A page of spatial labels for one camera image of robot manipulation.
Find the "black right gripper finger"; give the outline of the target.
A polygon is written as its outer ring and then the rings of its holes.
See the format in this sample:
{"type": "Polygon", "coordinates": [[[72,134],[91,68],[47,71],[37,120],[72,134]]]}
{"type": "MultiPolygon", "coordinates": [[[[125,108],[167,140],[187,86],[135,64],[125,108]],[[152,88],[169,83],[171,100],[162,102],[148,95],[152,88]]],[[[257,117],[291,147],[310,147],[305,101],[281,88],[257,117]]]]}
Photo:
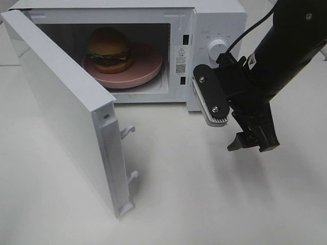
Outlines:
{"type": "Polygon", "coordinates": [[[259,122],[252,126],[252,132],[258,140],[260,152],[271,151],[279,146],[273,121],[259,122]]]}
{"type": "Polygon", "coordinates": [[[258,140],[252,134],[239,132],[236,134],[234,141],[227,147],[228,151],[236,151],[239,149],[247,149],[258,146],[258,140]]]}

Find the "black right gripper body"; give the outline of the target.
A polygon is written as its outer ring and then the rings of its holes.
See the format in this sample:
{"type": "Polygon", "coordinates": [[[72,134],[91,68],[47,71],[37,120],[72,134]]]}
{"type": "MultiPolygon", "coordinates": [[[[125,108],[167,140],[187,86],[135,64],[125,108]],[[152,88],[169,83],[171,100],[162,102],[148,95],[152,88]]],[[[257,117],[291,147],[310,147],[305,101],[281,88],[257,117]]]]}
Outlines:
{"type": "Polygon", "coordinates": [[[247,60],[219,57],[215,69],[224,95],[236,116],[254,135],[273,135],[268,92],[250,77],[247,60]]]}

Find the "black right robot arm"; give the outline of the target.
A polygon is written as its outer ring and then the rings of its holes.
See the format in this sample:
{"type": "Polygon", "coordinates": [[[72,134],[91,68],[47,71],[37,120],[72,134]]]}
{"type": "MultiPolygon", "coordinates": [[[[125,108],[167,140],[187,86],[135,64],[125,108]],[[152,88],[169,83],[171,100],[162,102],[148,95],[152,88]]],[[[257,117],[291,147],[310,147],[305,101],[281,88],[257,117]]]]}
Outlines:
{"type": "Polygon", "coordinates": [[[242,128],[229,151],[279,145],[270,101],[326,45],[325,24],[326,1],[277,1],[273,25],[249,57],[219,56],[215,74],[242,128]]]}

